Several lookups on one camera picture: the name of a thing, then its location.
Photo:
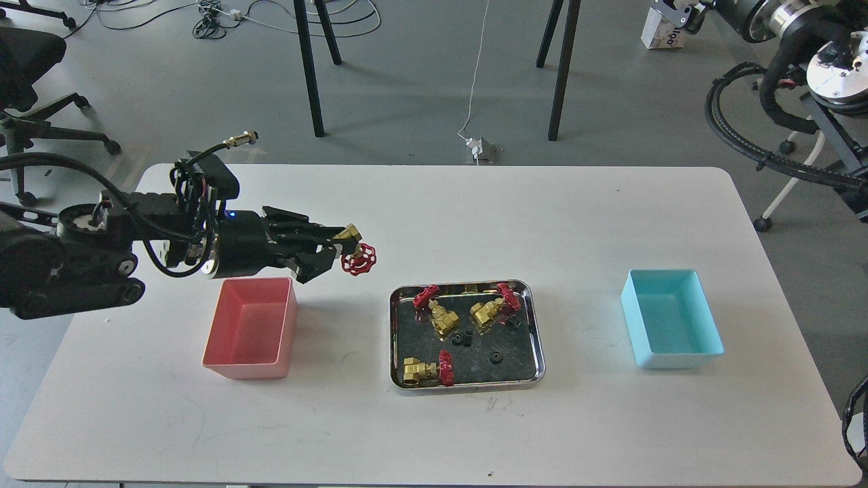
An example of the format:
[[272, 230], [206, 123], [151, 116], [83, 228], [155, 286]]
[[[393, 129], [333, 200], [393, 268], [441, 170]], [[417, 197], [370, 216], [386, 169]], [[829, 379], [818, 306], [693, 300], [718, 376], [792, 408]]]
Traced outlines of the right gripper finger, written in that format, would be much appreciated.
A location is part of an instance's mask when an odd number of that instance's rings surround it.
[[650, 7], [688, 33], [698, 33], [707, 13], [707, 1], [698, 1], [678, 7], [675, 1], [651, 1]]

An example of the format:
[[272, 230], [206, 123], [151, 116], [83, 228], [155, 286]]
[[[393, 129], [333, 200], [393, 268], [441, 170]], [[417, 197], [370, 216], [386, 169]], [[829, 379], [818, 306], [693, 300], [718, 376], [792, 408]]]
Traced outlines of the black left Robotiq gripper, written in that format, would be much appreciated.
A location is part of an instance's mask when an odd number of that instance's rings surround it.
[[233, 211], [220, 220], [215, 241], [217, 278], [286, 268], [305, 284], [332, 268], [341, 245], [355, 245], [355, 235], [345, 226], [323, 226], [306, 214], [276, 207], [262, 210], [262, 214]]

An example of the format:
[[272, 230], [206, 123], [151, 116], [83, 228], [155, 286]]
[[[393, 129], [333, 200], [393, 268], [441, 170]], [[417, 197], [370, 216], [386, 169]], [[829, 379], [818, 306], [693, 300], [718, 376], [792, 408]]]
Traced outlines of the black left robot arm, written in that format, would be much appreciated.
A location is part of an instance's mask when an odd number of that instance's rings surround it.
[[59, 213], [2, 205], [2, 307], [20, 319], [39, 319], [129, 306], [145, 290], [133, 276], [137, 241], [171, 277], [204, 272], [229, 278], [286, 268], [306, 283], [334, 262], [351, 275], [368, 272], [376, 252], [354, 225], [323, 226], [267, 206], [261, 213], [226, 209], [241, 186], [216, 153], [257, 137], [247, 131], [177, 160], [172, 190], [163, 194], [122, 192], [91, 167], [49, 152], [3, 157], [4, 170], [65, 167], [97, 180], [103, 191], [96, 203]]

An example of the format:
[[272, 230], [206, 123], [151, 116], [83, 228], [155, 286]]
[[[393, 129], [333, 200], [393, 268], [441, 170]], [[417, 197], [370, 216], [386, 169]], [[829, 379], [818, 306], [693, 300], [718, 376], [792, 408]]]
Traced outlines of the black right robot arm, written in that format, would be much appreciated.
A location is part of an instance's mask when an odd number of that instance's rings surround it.
[[[859, 220], [866, 220], [866, 144], [856, 141], [838, 117], [866, 117], [865, 1], [653, 1], [648, 21], [669, 22], [697, 33], [708, 12], [723, 18], [748, 43], [776, 39], [768, 65], [742, 62], [712, 82], [705, 117], [729, 147], [757, 169], [773, 169], [790, 180], [753, 226], [772, 228], [771, 213], [798, 180], [830, 186]], [[792, 136], [815, 135], [803, 163], [788, 155], [791, 137], [778, 150], [760, 147], [726, 120], [720, 100], [735, 81], [753, 77], [763, 112]]]

